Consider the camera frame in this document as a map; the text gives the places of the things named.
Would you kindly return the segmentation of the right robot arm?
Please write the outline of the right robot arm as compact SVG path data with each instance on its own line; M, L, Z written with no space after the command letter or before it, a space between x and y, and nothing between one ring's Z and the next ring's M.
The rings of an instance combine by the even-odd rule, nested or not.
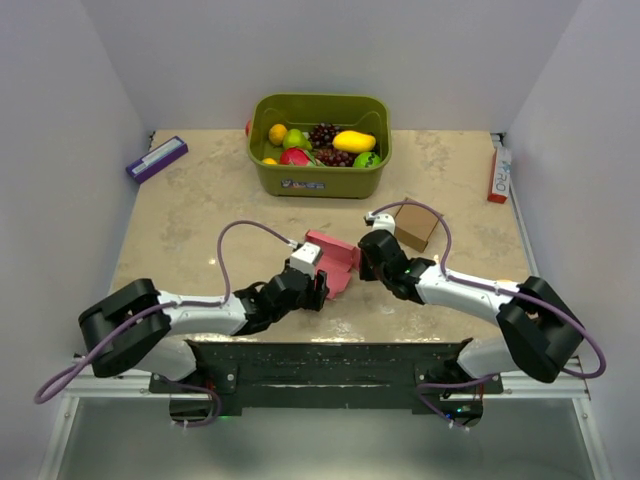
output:
M569 324L561 317L575 315L539 277L491 283L443 273L434 260L407 257L395 236L382 229L367 233L358 247L362 280L381 282L400 300L447 307L499 328L493 338L464 340L454 354L428 370L428 383L466 393L481 379L516 370L551 383L584 339L576 329L579 321Z

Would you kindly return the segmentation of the dark grape bunch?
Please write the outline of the dark grape bunch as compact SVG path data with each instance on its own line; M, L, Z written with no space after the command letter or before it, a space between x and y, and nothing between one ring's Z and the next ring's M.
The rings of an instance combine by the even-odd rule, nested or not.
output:
M352 167L357 154L329 147L317 149L314 157L327 167Z
M314 149L333 146L334 138L342 131L340 126L331 123L316 124L309 132L309 141Z

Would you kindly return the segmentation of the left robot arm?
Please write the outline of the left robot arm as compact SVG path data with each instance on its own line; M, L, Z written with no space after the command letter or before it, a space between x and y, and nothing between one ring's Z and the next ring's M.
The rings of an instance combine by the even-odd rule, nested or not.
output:
M97 378L137 369L173 381L185 392L200 390L207 368L186 341L189 334L248 336L267 330L287 314L319 311L329 294L327 273L308 275L286 266L268 282L223 297L171 294L137 279L79 317L89 363Z

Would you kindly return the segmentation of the dark grape bunch back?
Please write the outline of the dark grape bunch back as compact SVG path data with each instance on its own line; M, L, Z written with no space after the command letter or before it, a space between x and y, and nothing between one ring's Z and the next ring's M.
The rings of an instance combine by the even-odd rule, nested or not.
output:
M314 149L333 146L334 138L342 131L340 126L331 123L316 124L309 132L309 141Z

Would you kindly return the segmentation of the pink paper box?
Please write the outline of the pink paper box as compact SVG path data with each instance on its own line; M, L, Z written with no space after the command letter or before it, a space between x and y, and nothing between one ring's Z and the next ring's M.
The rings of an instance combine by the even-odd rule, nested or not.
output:
M334 300L348 287L352 271L359 270L360 250L355 245L316 230L308 230L305 240L322 251L316 270L327 274L328 299Z

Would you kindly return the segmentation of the dark grape bunch front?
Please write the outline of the dark grape bunch front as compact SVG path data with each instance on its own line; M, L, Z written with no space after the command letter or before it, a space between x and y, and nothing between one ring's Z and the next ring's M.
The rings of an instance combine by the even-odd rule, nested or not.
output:
M314 157L327 167L352 167L357 154L329 147L317 149Z

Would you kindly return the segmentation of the aluminium frame rail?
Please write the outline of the aluminium frame rail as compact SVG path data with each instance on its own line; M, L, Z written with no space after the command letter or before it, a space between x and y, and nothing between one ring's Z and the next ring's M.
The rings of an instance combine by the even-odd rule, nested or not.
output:
M490 135L495 148L506 149L506 147L504 147L504 132L491 133ZM523 244L528 267L532 274L539 274L512 179L509 180L509 182L509 202L511 203L516 223L518 225L519 234ZM525 293L525 300L530 301L531 299L536 298L536 300L533 302L533 305L539 307L539 311L544 313L548 317L551 314L555 315L560 310L562 310L563 307L561 307L559 303L560 300L556 302L555 300L551 300L550 297L547 297L548 295L542 296L542 294L538 295L538 293ZM560 315L559 321L562 326L567 326L567 328L569 328L572 333L576 333L579 335L580 332L575 329L573 323L567 323L566 321L566 318L568 318L567 315L569 314L569 310L564 312L562 315ZM606 367L604 354L602 354L600 347L596 343L589 343L589 337L583 337L583 340L591 345L591 347L596 345L595 353L599 362L599 366L596 370L597 372L600 372L601 366L604 365ZM581 442L584 445L589 461L588 470L592 473L594 479L613 479L609 460L604 450L604 443L596 426L595 416L591 408L592 398L590 396L590 391L586 383L586 380L588 378L585 377L587 373L584 372L583 364L581 363L579 357L575 356L573 360L577 360L578 362L577 365L579 367L579 370L577 371L577 373L569 372L568 376L563 374L564 376L558 377L562 383L562 385L560 386L553 386L551 384L537 384L537 386L533 387L533 393L542 394L546 392L545 395L549 394L548 398L546 396L543 397L544 399L549 401L568 399L571 400L571 409L577 419L576 421L577 425L579 426L578 429Z

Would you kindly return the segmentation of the brown cardboard box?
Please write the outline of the brown cardboard box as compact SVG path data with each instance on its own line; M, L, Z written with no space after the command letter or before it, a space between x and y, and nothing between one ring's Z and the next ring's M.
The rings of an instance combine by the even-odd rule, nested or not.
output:
M413 204L415 200L406 197L404 201L394 214L395 237L403 245L422 253L440 221L430 210Z

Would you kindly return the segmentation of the green pear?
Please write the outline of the green pear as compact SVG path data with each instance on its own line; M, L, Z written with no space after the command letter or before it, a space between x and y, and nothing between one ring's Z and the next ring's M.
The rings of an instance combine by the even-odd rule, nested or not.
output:
M312 145L305 133L299 129L292 128L286 132L282 140L282 146L285 150L290 148L300 148L303 150L311 150Z

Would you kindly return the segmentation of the green lime fruit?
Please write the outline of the green lime fruit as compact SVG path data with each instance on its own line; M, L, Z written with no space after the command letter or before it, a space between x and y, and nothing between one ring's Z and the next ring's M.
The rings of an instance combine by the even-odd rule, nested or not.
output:
M381 157L371 151L360 153L353 162L353 168L369 169L378 166L381 163Z

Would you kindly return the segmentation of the yellow mango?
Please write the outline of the yellow mango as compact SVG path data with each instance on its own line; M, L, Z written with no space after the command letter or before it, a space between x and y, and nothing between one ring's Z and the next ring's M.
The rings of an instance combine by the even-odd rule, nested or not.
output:
M372 151L376 143L374 136L354 130L341 131L332 140L335 149L356 154Z

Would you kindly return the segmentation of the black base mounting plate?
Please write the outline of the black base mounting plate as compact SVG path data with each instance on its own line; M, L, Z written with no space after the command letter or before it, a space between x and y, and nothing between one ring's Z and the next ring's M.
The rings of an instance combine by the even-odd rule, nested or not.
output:
M428 414L433 407L467 427L484 412L483 397L502 392L495 377L482 386L427 388L428 374L460 350L458 343L192 342L198 371L177 385L153 376L149 390L169 394L175 420L205 417L208 398L190 386L209 387L222 414L249 408L393 409Z

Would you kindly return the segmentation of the purple rectangular box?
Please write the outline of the purple rectangular box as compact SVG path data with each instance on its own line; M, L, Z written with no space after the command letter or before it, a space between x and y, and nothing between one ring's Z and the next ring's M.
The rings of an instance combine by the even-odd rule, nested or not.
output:
M189 152L187 143L174 136L129 164L125 171L137 184L142 184Z

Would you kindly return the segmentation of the olive green plastic tub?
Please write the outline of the olive green plastic tub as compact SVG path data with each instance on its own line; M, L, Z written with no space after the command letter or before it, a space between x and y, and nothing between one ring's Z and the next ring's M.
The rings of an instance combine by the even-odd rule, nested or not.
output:
M363 95L272 94L254 107L246 134L274 196L364 199L391 157L389 111Z

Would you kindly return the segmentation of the red white toothpaste box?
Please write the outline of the red white toothpaste box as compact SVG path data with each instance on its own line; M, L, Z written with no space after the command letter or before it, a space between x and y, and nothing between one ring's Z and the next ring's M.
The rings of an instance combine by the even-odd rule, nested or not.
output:
M511 152L504 146L498 146L492 159L487 193L489 202L504 204L507 201L510 191L511 166Z

